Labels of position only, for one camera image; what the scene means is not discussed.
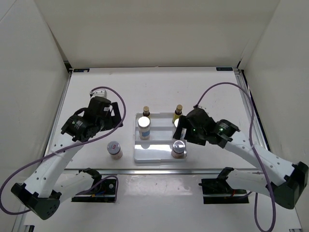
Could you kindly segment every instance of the brown bottle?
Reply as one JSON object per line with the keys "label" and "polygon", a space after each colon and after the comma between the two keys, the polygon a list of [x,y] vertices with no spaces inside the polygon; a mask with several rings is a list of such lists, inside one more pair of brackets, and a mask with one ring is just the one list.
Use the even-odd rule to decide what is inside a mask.
{"label": "brown bottle", "polygon": [[176,119],[180,118],[180,116],[183,114],[183,106],[177,105],[174,116],[173,116],[173,123]]}

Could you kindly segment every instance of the white table surface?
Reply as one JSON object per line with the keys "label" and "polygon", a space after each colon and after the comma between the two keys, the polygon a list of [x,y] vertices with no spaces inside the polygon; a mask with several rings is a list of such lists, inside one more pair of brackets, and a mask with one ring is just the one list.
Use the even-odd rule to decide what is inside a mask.
{"label": "white table surface", "polygon": [[[61,179],[70,178],[63,174]],[[116,203],[60,205],[48,220],[28,213],[25,225],[34,232],[259,232],[253,218],[254,194],[249,204],[203,204],[202,178],[213,175],[118,175]],[[262,228],[271,223],[270,198],[259,195]],[[273,232],[299,229],[295,210],[277,205]]]}
{"label": "white table surface", "polygon": [[[107,138],[84,146],[73,158],[67,168],[81,169],[216,169],[226,166],[234,168],[253,168],[237,155],[206,144],[199,146],[187,144],[188,158],[183,163],[136,164],[134,151],[135,114],[141,113],[145,105],[151,113],[174,112],[176,105],[183,105],[183,113],[193,109],[202,93],[218,82],[237,83],[233,71],[218,72],[214,67],[194,68],[101,68],[90,72],[74,72],[65,96],[54,141],[66,120],[78,109],[89,104],[89,91],[98,86],[115,89],[124,99],[127,115],[124,126]],[[108,99],[121,102],[108,91]],[[201,105],[215,121],[225,118],[248,134],[249,120],[240,91],[233,86],[219,86],[212,89]],[[112,160],[106,150],[110,141],[118,141],[123,151],[120,160]]]}

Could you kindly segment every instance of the silver cap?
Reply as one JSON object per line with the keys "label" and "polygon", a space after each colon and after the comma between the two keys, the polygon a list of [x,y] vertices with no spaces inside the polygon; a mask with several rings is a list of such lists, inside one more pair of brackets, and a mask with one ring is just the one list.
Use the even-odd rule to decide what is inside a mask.
{"label": "silver cap", "polygon": [[185,151],[185,144],[183,141],[177,140],[173,144],[173,151],[177,154],[183,153]]}
{"label": "silver cap", "polygon": [[111,141],[108,145],[107,145],[107,151],[111,154],[111,155],[116,155],[118,154],[118,152],[120,151],[120,145],[118,142],[116,141]]}

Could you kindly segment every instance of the small jar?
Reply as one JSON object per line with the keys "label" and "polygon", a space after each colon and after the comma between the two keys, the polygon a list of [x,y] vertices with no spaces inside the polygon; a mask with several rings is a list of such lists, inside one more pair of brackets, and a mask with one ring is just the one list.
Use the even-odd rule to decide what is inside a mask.
{"label": "small jar", "polygon": [[115,160],[120,159],[123,155],[120,144],[116,141],[111,141],[110,143],[108,143],[107,151],[108,153],[110,153],[111,158]]}
{"label": "small jar", "polygon": [[173,147],[172,147],[172,152],[171,155],[175,159],[180,159],[183,158],[185,152],[185,144],[183,141],[177,140],[174,142]]}
{"label": "small jar", "polygon": [[140,139],[147,140],[150,138],[150,119],[143,116],[137,121],[140,132]]}

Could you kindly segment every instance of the white enclosure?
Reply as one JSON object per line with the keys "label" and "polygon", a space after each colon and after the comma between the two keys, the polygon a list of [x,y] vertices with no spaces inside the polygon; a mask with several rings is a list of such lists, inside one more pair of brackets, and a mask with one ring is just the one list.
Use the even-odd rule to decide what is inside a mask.
{"label": "white enclosure", "polygon": [[75,68],[237,66],[279,0],[36,0]]}

